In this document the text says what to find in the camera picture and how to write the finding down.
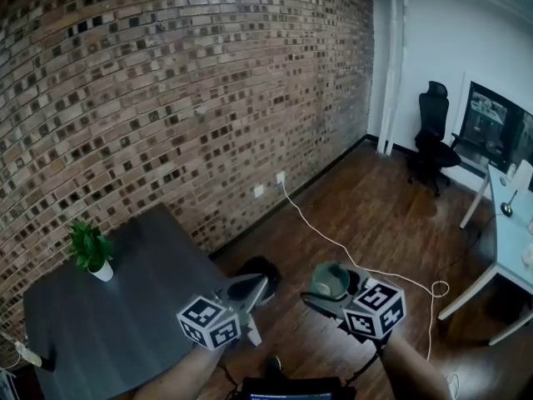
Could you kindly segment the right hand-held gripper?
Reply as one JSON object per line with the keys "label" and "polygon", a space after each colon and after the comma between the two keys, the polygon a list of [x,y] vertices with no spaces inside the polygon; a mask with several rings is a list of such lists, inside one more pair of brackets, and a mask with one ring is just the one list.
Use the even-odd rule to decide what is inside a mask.
{"label": "right hand-held gripper", "polygon": [[395,285],[369,279],[364,269],[348,269],[349,286],[332,280],[332,296],[302,292],[301,300],[325,317],[337,317],[349,333],[383,340],[406,315],[405,294]]}

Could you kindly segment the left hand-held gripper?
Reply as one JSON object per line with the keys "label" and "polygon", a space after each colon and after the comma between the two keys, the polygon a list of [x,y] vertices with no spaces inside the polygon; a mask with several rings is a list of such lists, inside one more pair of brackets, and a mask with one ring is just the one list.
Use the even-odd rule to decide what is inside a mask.
{"label": "left hand-held gripper", "polygon": [[180,312],[177,320],[183,333],[198,346],[215,351],[242,337],[252,345],[262,343],[253,310],[267,290],[264,274],[249,273],[231,278],[226,292],[196,296]]}

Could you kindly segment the green glass cup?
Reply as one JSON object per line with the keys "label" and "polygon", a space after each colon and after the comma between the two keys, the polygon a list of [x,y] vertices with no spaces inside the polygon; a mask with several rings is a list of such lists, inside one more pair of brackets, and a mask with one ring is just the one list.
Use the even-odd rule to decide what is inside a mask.
{"label": "green glass cup", "polygon": [[338,299],[347,293],[349,286],[350,275],[344,266],[337,262],[324,262],[312,274],[310,292]]}

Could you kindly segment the person's left forearm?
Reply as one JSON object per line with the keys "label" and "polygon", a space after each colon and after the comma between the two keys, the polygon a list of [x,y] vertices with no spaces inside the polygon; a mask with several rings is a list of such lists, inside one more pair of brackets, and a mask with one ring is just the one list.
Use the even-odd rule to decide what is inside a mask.
{"label": "person's left forearm", "polygon": [[197,400],[226,348],[194,347],[175,367],[140,389],[136,400]]}

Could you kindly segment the person's right forearm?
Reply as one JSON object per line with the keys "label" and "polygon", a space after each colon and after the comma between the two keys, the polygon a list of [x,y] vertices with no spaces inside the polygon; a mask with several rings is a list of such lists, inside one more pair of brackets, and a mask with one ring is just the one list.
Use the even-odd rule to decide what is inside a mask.
{"label": "person's right forearm", "polygon": [[390,335],[380,359],[395,400],[452,400],[444,376],[400,335]]}

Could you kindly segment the black trash bin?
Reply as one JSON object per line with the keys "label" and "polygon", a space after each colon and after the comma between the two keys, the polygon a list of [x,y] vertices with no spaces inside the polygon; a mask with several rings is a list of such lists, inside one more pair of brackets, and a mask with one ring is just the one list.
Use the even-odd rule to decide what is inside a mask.
{"label": "black trash bin", "polygon": [[253,273],[262,274],[268,279],[266,290],[262,298],[257,302],[258,307],[264,306],[275,296],[281,282],[281,273],[277,266],[265,257],[255,256],[245,261],[234,275],[241,276]]}

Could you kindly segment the black chest-worn screen device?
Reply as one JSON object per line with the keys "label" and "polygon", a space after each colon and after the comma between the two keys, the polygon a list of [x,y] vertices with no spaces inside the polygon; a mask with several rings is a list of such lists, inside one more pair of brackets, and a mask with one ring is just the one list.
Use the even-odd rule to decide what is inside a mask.
{"label": "black chest-worn screen device", "polygon": [[290,379],[246,377],[241,400],[356,400],[356,389],[338,377]]}

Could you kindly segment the dark grey table white legs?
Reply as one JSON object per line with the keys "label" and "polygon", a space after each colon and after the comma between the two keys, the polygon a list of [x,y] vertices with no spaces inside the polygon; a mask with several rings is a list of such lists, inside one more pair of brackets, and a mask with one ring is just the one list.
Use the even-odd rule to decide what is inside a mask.
{"label": "dark grey table white legs", "polygon": [[224,281],[221,269],[156,205],[111,232],[104,282],[65,262],[23,295],[29,347],[46,400],[108,400],[145,384],[192,348],[177,313]]}

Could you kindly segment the green plant in white pot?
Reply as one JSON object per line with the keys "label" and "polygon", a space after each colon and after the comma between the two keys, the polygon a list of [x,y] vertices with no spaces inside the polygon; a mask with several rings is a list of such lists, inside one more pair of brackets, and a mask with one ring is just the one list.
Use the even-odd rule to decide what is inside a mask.
{"label": "green plant in white pot", "polygon": [[103,282],[113,277],[112,243],[92,222],[75,220],[70,229],[69,255],[75,265]]}

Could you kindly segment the light blue desk white legs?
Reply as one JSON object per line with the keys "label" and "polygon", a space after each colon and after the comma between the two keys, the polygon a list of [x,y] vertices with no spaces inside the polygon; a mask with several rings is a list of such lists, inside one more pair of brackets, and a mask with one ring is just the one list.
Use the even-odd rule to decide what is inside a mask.
{"label": "light blue desk white legs", "polygon": [[519,192],[510,182],[503,184],[504,177],[496,167],[488,167],[480,190],[460,223],[461,228],[466,226],[485,190],[490,188],[496,229],[494,260],[460,296],[439,312],[441,321],[467,304],[496,276],[504,277],[533,296],[533,263],[525,263],[523,259],[528,247],[533,246],[533,233],[528,228],[533,218],[533,192]]}

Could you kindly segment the black office chair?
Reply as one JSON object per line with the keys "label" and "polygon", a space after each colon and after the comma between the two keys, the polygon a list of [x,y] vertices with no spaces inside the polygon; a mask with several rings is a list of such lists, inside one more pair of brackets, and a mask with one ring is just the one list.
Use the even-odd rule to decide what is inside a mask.
{"label": "black office chair", "polygon": [[441,173],[442,168],[453,168],[461,163],[460,156],[444,143],[449,99],[446,86],[429,81],[428,89],[418,98],[421,127],[415,136],[416,154],[407,162],[410,170],[408,183],[415,180],[429,186],[436,198],[441,195],[437,179],[449,186],[451,180]]}

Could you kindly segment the white wall pipe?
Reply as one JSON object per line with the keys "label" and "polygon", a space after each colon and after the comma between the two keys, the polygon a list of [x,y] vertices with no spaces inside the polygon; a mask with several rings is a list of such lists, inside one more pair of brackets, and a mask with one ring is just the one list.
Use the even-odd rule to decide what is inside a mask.
{"label": "white wall pipe", "polygon": [[381,130],[378,152],[390,156],[394,141],[396,104],[404,77],[406,50],[406,24],[409,0],[389,0],[389,54],[382,106]]}

